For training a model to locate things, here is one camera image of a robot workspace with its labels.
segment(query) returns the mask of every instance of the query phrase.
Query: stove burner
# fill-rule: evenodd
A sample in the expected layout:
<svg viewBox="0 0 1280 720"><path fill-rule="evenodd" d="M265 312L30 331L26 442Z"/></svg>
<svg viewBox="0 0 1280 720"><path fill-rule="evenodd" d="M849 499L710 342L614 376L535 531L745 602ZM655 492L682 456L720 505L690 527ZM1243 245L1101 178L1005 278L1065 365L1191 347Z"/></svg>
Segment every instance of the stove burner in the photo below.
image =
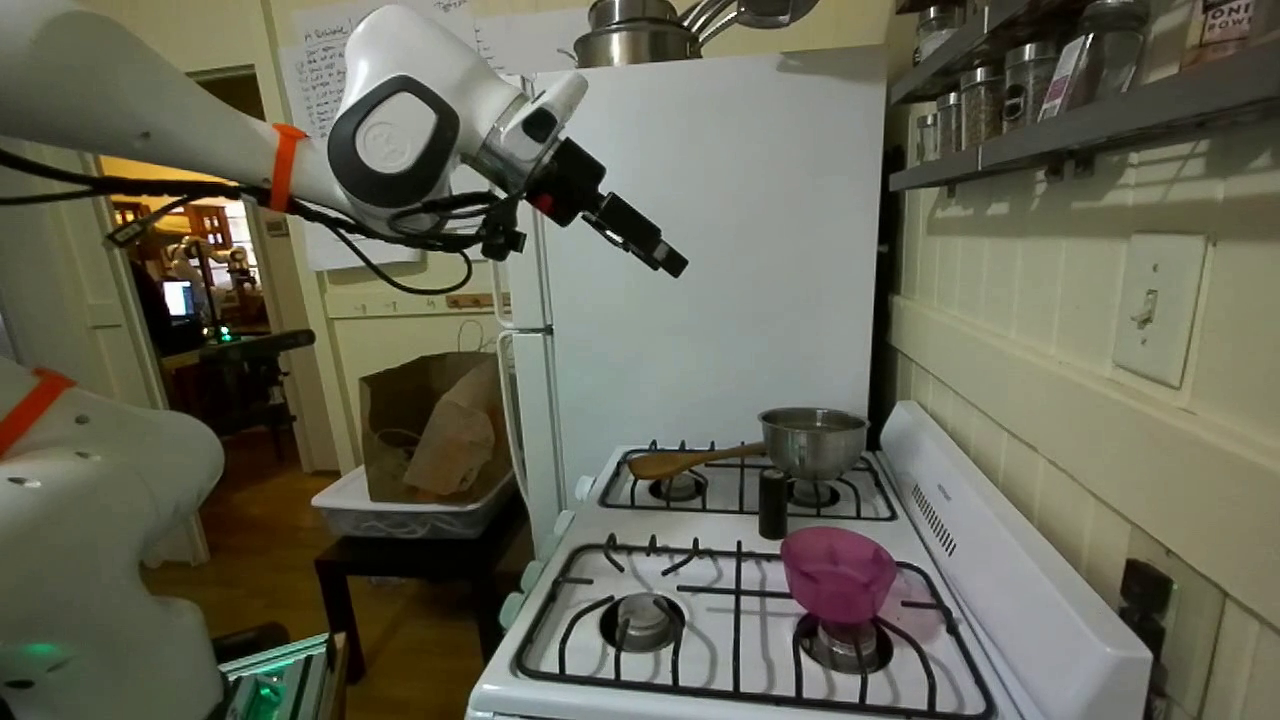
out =
<svg viewBox="0 0 1280 720"><path fill-rule="evenodd" d="M709 492L709 477L696 467L682 467L671 482L648 485L648 498L666 499L666 505L686 505L698 499Z"/></svg>
<svg viewBox="0 0 1280 720"><path fill-rule="evenodd" d="M598 616L604 643L619 652L658 652L682 634L682 611L666 595L619 595Z"/></svg>
<svg viewBox="0 0 1280 720"><path fill-rule="evenodd" d="M849 675L878 671L891 662L891 641L875 620L860 628L824 628L811 616L801 616L797 643L806 662Z"/></svg>
<svg viewBox="0 0 1280 720"><path fill-rule="evenodd" d="M840 492L826 482L793 482L793 505L797 509L831 509L840 505Z"/></svg>

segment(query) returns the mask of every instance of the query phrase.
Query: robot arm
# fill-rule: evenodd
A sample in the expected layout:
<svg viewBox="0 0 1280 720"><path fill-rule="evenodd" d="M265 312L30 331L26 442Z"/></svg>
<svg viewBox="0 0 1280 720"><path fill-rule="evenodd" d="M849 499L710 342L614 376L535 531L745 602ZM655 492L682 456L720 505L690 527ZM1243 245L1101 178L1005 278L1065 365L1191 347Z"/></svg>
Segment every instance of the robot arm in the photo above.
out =
<svg viewBox="0 0 1280 720"><path fill-rule="evenodd" d="M0 96L0 135L191 168L259 191L281 184L271 124L223 110L71 0L0 0ZM566 75L527 101L451 32L387 3L352 32L327 149L295 145L286 191L387 245L441 249L447 178L472 163L505 191L485 218L493 261L520 249L512 204L527 199L555 225L584 218L648 270L680 278L686 261L648 218L598 191L604 163L561 135L580 96L584 82Z"/></svg>

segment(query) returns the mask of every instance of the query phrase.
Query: white refrigerator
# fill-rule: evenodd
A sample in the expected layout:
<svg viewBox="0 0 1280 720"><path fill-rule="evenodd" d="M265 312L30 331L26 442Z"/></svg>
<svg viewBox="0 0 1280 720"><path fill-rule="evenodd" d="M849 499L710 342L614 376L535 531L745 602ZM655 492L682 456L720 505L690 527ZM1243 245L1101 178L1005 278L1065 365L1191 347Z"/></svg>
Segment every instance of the white refrigerator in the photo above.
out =
<svg viewBox="0 0 1280 720"><path fill-rule="evenodd" d="M870 376L883 57L584 75L566 135L686 273L655 278L587 225L524 220L527 249L499 278L499 356L535 550L610 450L760 442L760 412L793 406L865 416Z"/></svg>

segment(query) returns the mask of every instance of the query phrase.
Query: gas stove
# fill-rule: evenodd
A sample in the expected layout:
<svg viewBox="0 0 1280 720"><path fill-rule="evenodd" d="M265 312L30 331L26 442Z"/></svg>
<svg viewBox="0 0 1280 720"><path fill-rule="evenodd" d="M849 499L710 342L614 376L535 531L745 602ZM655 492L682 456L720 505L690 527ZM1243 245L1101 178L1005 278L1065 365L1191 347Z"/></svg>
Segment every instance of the gas stove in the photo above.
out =
<svg viewBox="0 0 1280 720"><path fill-rule="evenodd" d="M1145 643L963 453L916 406L878 443L785 499L785 527L849 527L896 560L870 625L824 628L793 602L779 542L760 536L768 456L698 464L666 492L629 462L686 450L619 450L468 715L1140 715Z"/></svg>

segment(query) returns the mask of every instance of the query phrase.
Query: pink cup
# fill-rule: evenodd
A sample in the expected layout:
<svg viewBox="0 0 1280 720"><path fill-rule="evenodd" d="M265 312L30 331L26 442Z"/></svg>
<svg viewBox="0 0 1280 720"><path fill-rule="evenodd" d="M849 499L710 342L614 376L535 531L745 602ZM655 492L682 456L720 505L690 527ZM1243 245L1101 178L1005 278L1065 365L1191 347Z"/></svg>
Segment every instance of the pink cup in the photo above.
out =
<svg viewBox="0 0 1280 720"><path fill-rule="evenodd" d="M824 628L875 620L896 565L891 557L842 527L804 527L785 542L785 569L793 602Z"/></svg>

